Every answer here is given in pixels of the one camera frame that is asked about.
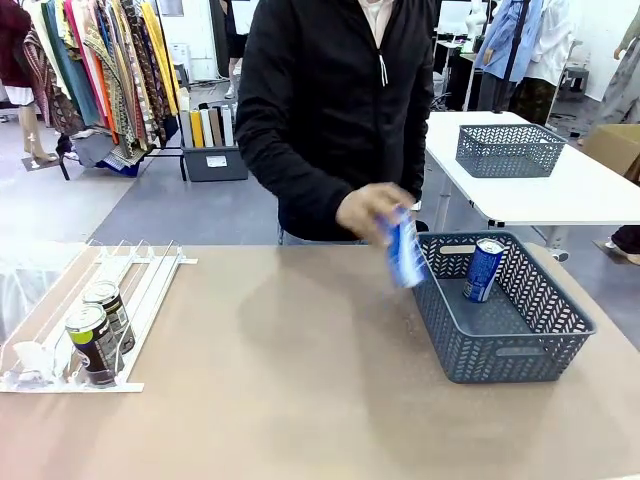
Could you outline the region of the person's right hand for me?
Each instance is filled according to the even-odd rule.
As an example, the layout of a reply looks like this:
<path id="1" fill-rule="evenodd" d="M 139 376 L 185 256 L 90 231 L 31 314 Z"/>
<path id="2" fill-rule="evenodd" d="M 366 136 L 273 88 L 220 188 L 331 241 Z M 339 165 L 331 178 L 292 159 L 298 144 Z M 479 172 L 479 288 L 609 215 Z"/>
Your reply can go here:
<path id="1" fill-rule="evenodd" d="M 389 234 L 383 223 L 399 223 L 397 210 L 411 209 L 415 199 L 394 183 L 368 184 L 349 193 L 340 203 L 335 220 L 369 244 L 386 247 Z"/>

